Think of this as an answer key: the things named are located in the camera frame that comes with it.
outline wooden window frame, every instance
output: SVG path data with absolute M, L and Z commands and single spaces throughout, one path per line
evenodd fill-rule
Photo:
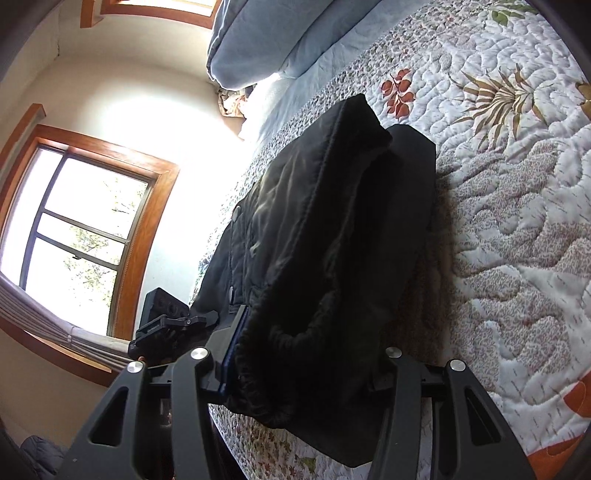
M 165 7 L 154 7 L 151 5 L 129 5 L 123 4 L 122 0 L 83 0 L 82 11 L 80 13 L 80 27 L 89 28 L 98 23 L 95 14 L 95 3 L 102 1 L 100 5 L 101 15 L 139 15 L 141 17 L 165 18 L 177 22 L 198 25 L 199 27 L 213 28 L 217 9 L 222 0 L 216 0 L 211 16 L 200 15 L 193 12 L 187 12 L 182 9 L 173 9 Z
M 52 147 L 66 154 L 89 158 L 98 165 L 129 172 L 146 179 L 151 190 L 145 205 L 138 212 L 138 222 L 129 241 L 128 255 L 122 259 L 118 288 L 113 294 L 115 309 L 111 335 L 131 340 L 134 333 L 139 293 L 150 249 L 160 224 L 168 197 L 178 177 L 178 165 L 146 155 L 130 148 L 111 144 L 87 135 L 70 132 L 48 125 L 36 125 L 16 157 L 0 190 L 0 238 L 9 221 L 15 197 L 38 147 Z
M 103 387 L 110 387 L 117 375 L 119 375 L 119 372 L 113 371 L 104 365 L 99 365 L 97 362 L 88 360 L 75 352 L 35 337 L 2 317 L 0 317 L 0 328 L 14 341 L 20 343 L 34 354 L 56 367 L 89 382 Z

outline window pane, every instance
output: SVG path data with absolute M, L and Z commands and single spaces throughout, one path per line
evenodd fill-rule
M 46 208 L 127 238 L 147 183 L 69 158 Z
M 143 5 L 146 7 L 171 8 L 211 17 L 215 0 L 124 0 L 125 5 Z
M 27 293 L 58 317 L 105 335 L 116 272 L 35 241 Z
M 37 231 L 52 240 L 113 265 L 119 265 L 123 254 L 124 245 L 122 243 L 70 225 L 50 215 L 43 214 L 41 216 Z
M 15 199 L 15 206 L 4 239 L 0 270 L 16 285 L 18 285 L 21 276 L 22 259 L 31 232 L 31 225 L 61 156 L 60 153 L 49 150 L 37 150 L 19 195 Z

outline light blue pillow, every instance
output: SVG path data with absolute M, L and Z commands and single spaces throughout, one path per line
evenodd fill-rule
M 381 0 L 333 0 L 295 45 L 279 73 L 299 78 L 332 45 L 343 38 Z
M 213 25 L 207 71 L 239 90 L 279 71 L 332 0 L 223 0 Z

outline wooden trim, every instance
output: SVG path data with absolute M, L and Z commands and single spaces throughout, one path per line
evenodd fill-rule
M 20 343 L 34 354 L 51 362 L 55 366 L 68 371 L 69 373 L 84 378 L 103 387 L 109 387 L 119 372 L 106 371 L 103 368 L 97 368 L 87 362 L 80 361 L 72 355 L 53 348 L 49 343 L 42 342 L 30 333 L 24 331 L 8 320 L 0 317 L 0 328 L 13 340 Z
M 34 103 L 29 107 L 25 115 L 19 121 L 17 127 L 12 132 L 12 135 L 8 138 L 8 142 L 2 149 L 2 153 L 0 154 L 0 167 L 2 167 L 7 161 L 12 149 L 15 148 L 21 141 L 21 139 L 17 137 L 23 135 L 27 131 L 28 127 L 31 126 L 31 123 L 35 118 L 35 116 L 31 116 L 33 111 L 36 111 L 37 115 L 40 112 L 43 112 L 43 116 L 45 116 L 43 105 Z M 10 209 L 12 208 L 14 197 L 18 188 L 20 187 L 22 178 L 27 170 L 27 166 L 29 165 L 31 158 L 33 157 L 33 154 L 35 153 L 36 148 L 37 144 L 35 143 L 34 137 L 31 134 L 22 146 L 20 153 L 16 157 L 12 167 L 10 168 L 10 171 L 6 175 L 3 184 L 0 186 L 0 239 L 4 237 L 8 215 L 10 213 Z
M 180 9 L 154 7 L 151 5 L 127 5 L 122 4 L 121 0 L 102 0 L 102 2 L 100 8 L 101 15 L 139 15 L 142 17 L 166 18 L 177 22 L 198 25 L 199 27 L 211 30 L 217 9 L 219 9 L 222 0 L 216 1 L 212 9 L 212 14 L 209 17 Z
M 29 163 L 39 145 L 50 145 L 70 153 L 91 158 L 106 166 L 134 173 L 152 183 L 139 221 L 129 242 L 129 254 L 124 258 L 120 273 L 119 288 L 113 305 L 115 323 L 113 336 L 131 340 L 139 303 L 139 292 L 154 242 L 156 230 L 164 208 L 178 177 L 179 167 L 160 158 L 146 155 L 130 148 L 111 144 L 60 128 L 37 125 L 25 143 L 17 161 L 9 172 L 0 199 L 0 226 L 4 230 L 14 197 L 23 180 Z
M 82 0 L 82 9 L 80 10 L 80 28 L 94 27 L 102 20 L 102 17 L 95 15 L 95 9 L 100 0 Z
M 31 124 L 35 121 L 35 118 L 38 118 L 39 116 L 42 116 L 43 118 L 46 117 L 45 109 L 43 108 L 42 104 L 34 103 L 27 109 L 19 123 L 17 123 L 16 127 L 10 134 L 10 137 L 8 137 L 8 140 L 4 145 L 4 148 L 0 152 L 0 170 L 2 170 L 2 168 L 6 164 L 8 156 L 15 148 L 15 146 L 18 144 L 18 142 L 21 140 L 27 128 L 29 128 Z

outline orange flower pattern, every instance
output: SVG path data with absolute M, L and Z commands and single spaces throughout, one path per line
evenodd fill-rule
M 388 99 L 386 101 L 388 113 L 393 113 L 396 119 L 410 115 L 409 104 L 415 99 L 414 93 L 408 91 L 412 81 L 404 78 L 409 73 L 410 69 L 402 69 L 396 76 L 390 74 L 392 80 L 386 80 L 381 87 L 384 98 Z
M 579 380 L 573 389 L 564 396 L 564 402 L 578 415 L 587 419 L 591 418 L 591 372 Z M 552 480 L 577 448 L 582 437 L 581 435 L 556 443 L 529 455 L 528 459 L 537 480 Z

